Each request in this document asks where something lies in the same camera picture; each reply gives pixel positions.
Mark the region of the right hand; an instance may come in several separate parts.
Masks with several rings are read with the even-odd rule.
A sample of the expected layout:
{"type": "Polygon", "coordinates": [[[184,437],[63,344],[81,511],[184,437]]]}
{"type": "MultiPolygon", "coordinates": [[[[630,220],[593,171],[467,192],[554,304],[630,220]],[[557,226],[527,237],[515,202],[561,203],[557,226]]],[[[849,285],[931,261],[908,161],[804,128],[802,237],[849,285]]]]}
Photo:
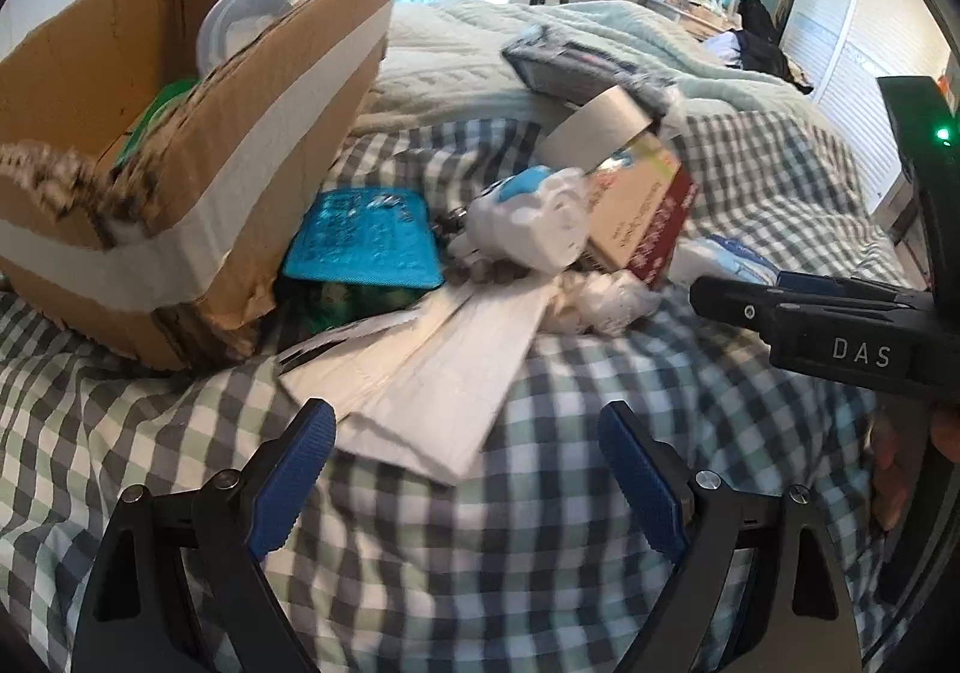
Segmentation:
{"type": "MultiPolygon", "coordinates": [[[[960,460],[960,426],[957,406],[941,406],[932,413],[929,434],[934,447],[947,460],[960,460]]],[[[892,531],[898,522],[913,486],[913,455],[907,434],[888,408],[875,413],[871,447],[874,454],[874,499],[872,512],[884,531],[892,531]]]]}

